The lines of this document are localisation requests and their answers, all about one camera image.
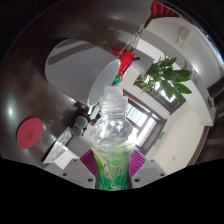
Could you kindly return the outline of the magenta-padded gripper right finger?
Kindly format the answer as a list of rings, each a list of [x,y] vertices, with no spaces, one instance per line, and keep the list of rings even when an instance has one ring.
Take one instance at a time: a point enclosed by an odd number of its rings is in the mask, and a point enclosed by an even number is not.
[[[134,150],[129,160],[129,176],[131,186],[140,188],[165,177],[166,172],[156,160],[147,160],[141,152]]]

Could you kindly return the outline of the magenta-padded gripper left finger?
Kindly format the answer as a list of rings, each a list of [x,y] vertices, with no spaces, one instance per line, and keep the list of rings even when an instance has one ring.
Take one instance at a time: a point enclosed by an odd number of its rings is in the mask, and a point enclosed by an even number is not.
[[[80,159],[72,159],[63,169],[61,177],[81,187],[94,189],[97,182],[98,165],[92,150]]]

